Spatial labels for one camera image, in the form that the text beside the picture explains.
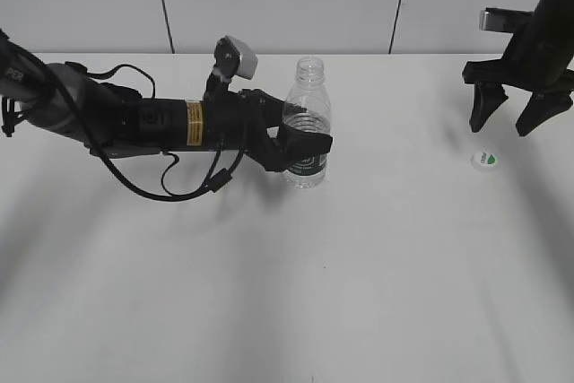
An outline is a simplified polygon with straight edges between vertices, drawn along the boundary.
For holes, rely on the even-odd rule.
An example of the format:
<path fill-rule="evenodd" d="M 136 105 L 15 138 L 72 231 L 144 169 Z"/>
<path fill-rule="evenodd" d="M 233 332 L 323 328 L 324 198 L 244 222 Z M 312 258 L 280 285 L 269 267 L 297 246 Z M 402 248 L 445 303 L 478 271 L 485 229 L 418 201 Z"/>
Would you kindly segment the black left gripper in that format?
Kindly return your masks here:
<path fill-rule="evenodd" d="M 204 98 L 204 148 L 241 150 L 266 171 L 322 171 L 333 137 L 294 128 L 309 113 L 259 89 Z M 267 130 L 279 127 L 278 139 Z"/>

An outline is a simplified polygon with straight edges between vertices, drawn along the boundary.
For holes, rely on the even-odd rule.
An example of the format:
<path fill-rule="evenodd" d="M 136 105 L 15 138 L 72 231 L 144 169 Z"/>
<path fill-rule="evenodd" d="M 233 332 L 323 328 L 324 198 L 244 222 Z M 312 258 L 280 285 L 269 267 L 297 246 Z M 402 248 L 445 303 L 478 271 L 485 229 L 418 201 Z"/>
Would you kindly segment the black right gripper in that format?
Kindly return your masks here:
<path fill-rule="evenodd" d="M 490 116 L 508 99 L 502 85 L 532 91 L 517 119 L 519 136 L 573 106 L 573 21 L 531 19 L 515 33 L 498 59 L 469 61 L 463 68 L 466 84 L 474 85 L 469 126 L 482 130 Z"/>

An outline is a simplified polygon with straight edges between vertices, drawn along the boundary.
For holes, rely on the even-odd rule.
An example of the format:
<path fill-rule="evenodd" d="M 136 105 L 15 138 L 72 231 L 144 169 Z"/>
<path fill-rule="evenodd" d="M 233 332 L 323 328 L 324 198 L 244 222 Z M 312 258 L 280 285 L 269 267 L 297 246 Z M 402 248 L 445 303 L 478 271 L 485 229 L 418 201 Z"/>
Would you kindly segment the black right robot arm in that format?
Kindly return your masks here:
<path fill-rule="evenodd" d="M 573 0 L 539 0 L 532 11 L 487 7 L 479 29 L 511 38 L 500 58 L 469 61 L 462 71 L 474 87 L 474 133 L 508 99 L 507 86 L 531 93 L 516 122 L 521 137 L 573 107 Z"/>

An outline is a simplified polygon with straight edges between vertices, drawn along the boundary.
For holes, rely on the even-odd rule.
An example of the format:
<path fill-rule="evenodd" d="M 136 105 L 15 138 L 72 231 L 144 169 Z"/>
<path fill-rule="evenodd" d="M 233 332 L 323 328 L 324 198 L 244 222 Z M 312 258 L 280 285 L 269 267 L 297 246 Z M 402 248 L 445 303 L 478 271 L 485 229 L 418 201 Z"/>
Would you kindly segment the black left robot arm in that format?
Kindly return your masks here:
<path fill-rule="evenodd" d="M 82 143 L 110 159 L 161 152 L 241 151 L 267 171 L 330 152 L 328 133 L 307 132 L 283 120 L 287 103 L 259 89 L 230 91 L 233 77 L 250 79 L 257 55 L 226 35 L 201 100 L 143 97 L 110 82 L 113 71 L 91 73 L 76 62 L 46 64 L 1 36 L 1 96 L 22 106 L 24 121 Z"/>

